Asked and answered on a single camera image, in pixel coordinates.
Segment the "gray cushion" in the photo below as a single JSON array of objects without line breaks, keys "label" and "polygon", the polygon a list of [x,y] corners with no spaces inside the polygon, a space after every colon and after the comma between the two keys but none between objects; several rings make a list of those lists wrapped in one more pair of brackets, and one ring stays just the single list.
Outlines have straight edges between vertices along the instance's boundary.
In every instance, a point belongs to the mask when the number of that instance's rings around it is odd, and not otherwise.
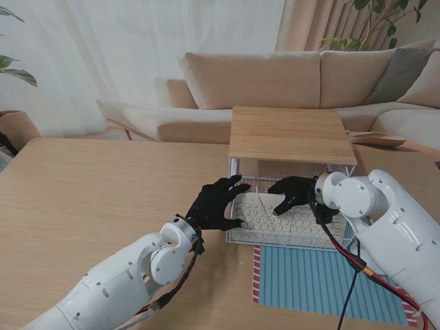
[{"label": "gray cushion", "polygon": [[364,105],[394,102],[405,95],[436,50],[440,49],[397,48],[384,75],[364,101]]}]

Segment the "yellow connector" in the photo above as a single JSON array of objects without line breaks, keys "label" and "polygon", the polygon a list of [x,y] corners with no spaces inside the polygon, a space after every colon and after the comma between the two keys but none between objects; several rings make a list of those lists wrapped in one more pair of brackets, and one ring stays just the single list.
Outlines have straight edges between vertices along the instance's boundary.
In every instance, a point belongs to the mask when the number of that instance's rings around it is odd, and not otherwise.
[{"label": "yellow connector", "polygon": [[371,269],[369,269],[368,267],[364,268],[364,273],[367,274],[368,276],[374,275],[374,272]]}]

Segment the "cable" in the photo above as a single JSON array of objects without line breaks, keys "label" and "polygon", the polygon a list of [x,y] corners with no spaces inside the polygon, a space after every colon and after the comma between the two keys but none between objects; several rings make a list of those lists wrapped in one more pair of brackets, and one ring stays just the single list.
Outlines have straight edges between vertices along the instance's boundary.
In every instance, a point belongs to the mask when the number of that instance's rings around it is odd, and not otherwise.
[{"label": "cable", "polygon": [[[360,256],[360,242],[359,242],[359,240],[357,240],[357,256]],[[338,330],[341,329],[342,321],[344,320],[344,316],[345,316],[345,311],[347,310],[347,306],[350,301],[351,293],[353,292],[357,278],[358,278],[358,272],[355,270],[355,274],[353,275],[353,280],[351,281],[350,290],[349,290],[348,294],[346,295],[344,307],[342,308],[341,316],[339,318]]]},{"label": "cable", "polygon": [[126,330],[126,329],[130,329],[131,327],[134,327],[137,323],[142,322],[143,320],[146,320],[147,318],[149,318],[150,316],[152,316],[154,314],[155,311],[153,311],[153,309],[150,309],[148,312],[146,312],[144,315],[142,315],[140,318],[138,318],[136,321],[133,321],[130,324],[127,324],[125,327],[122,328],[118,328],[118,330]]},{"label": "cable", "polygon": [[171,301],[171,299],[173,299],[175,294],[182,288],[182,285],[185,283],[186,279],[190,276],[191,271],[193,270],[197,256],[199,255],[200,251],[202,251],[202,249],[203,249],[203,245],[202,245],[203,239],[201,238],[201,229],[195,228],[195,232],[197,234],[197,244],[194,249],[194,255],[192,256],[191,261],[190,261],[188,267],[186,268],[184,274],[180,278],[180,281],[178,282],[178,284],[175,286],[174,289],[172,289],[171,291],[167,292],[166,294],[163,294],[162,296],[160,296],[155,302],[152,302],[151,304],[143,306],[143,308],[141,308],[136,313],[136,315],[144,313],[145,311],[148,311],[149,309],[157,310],[157,309],[164,308]]},{"label": "cable", "polygon": [[405,296],[405,295],[401,294],[400,292],[398,292],[392,285],[390,285],[388,282],[386,282],[382,277],[380,277],[375,272],[373,272],[371,269],[369,269],[366,266],[366,262],[364,260],[362,260],[360,257],[358,257],[350,252],[347,252],[338,243],[338,241],[336,241],[335,237],[332,235],[332,233],[330,233],[330,230],[328,229],[328,227],[325,225],[325,223],[320,218],[320,215],[318,214],[318,212],[316,212],[315,196],[314,196],[313,189],[309,190],[309,193],[307,195],[307,199],[309,201],[310,208],[313,211],[313,214],[315,215],[317,223],[319,223],[321,225],[322,229],[325,231],[327,236],[330,238],[330,241],[332,242],[332,244],[345,257],[345,259],[347,259],[350,266],[353,267],[355,270],[362,270],[367,275],[368,279],[370,279],[374,283],[380,285],[381,287],[383,287],[384,289],[386,289],[390,293],[394,294],[395,296],[399,297],[401,300],[403,300],[405,303],[408,303],[411,307],[413,307],[417,311],[420,311],[421,316],[423,318],[423,330],[427,330],[428,329],[428,318],[426,317],[426,314],[421,311],[420,306],[412,298]]}]

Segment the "blue mat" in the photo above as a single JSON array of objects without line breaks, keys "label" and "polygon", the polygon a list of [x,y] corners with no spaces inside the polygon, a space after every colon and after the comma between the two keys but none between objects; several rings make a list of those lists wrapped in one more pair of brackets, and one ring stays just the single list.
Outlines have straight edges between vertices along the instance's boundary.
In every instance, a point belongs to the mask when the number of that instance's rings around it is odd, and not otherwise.
[{"label": "blue mat", "polygon": [[[255,251],[255,301],[272,307],[340,315],[354,273],[341,254],[267,246],[262,246],[261,252],[256,247]],[[392,280],[385,279],[395,286]],[[409,321],[409,325],[417,326],[411,315],[407,318],[401,300],[371,282],[364,273],[357,277],[346,317],[397,325],[408,325]]]}]

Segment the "white basket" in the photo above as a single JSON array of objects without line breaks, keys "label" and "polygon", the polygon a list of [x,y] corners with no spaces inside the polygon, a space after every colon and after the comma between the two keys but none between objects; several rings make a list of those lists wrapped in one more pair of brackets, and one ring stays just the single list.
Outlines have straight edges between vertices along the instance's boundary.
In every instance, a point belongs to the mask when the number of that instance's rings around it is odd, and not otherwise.
[{"label": "white basket", "polygon": [[[258,191],[260,193],[266,193],[269,187],[278,180],[292,175],[314,177],[325,172],[339,171],[350,177],[353,170],[354,166],[346,165],[230,159],[230,175],[242,174],[243,179],[241,183],[250,184],[250,192],[255,192],[255,187],[258,185]],[[232,202],[230,207],[230,217],[233,216],[233,210],[234,202]],[[353,229],[347,224],[344,237],[338,239],[338,241],[342,247],[346,248],[354,237]],[[252,245],[282,246],[285,248],[336,251],[330,239],[326,236],[233,229],[228,231],[226,241]]]}]

